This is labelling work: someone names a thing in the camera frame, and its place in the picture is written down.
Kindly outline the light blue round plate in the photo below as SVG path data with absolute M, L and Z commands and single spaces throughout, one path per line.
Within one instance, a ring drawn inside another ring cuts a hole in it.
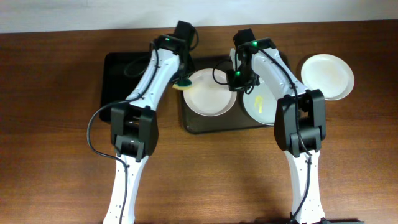
M 246 113 L 258 123 L 273 126 L 277 100 L 264 81 L 260 81 L 250 94 L 243 95 L 243 106 Z

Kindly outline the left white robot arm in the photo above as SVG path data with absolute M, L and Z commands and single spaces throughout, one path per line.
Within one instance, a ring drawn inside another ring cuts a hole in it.
M 134 223 L 142 171 L 159 138 L 157 107 L 169 85 L 178 90 L 191 86 L 190 51 L 197 43 L 196 28 L 179 21 L 172 34 L 151 43 L 149 63 L 133 91 L 125 100 L 109 104 L 116 172 L 104 223 Z

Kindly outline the green and yellow sponge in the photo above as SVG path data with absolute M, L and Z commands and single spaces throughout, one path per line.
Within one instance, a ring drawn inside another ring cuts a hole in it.
M 184 91 L 192 87 L 192 81 L 189 78 L 178 79 L 173 85 L 172 88 Z

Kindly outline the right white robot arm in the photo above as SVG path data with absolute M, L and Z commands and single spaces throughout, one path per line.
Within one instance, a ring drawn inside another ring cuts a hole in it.
M 226 72 L 230 91 L 251 93 L 263 80 L 277 100 L 274 137 L 284 152 L 292 181 L 291 223 L 326 223 L 320 200 L 318 162 L 326 136 L 325 98 L 296 79 L 270 38 L 238 31 Z

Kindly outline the white round plate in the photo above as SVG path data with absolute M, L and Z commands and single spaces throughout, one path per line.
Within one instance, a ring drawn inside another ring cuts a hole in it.
M 354 73 L 342 59 L 330 54 L 316 54 L 302 65 L 301 78 L 311 90 L 320 90 L 326 100 L 347 97 L 354 88 Z

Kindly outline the pink round plate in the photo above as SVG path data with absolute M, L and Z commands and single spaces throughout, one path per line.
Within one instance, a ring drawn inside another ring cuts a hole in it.
M 220 116 L 230 110 L 237 99 L 237 94 L 229 91 L 228 86 L 215 82 L 213 75 L 218 82 L 226 82 L 225 72 L 206 68 L 191 75 L 192 86 L 183 91 L 187 106 L 201 116 Z

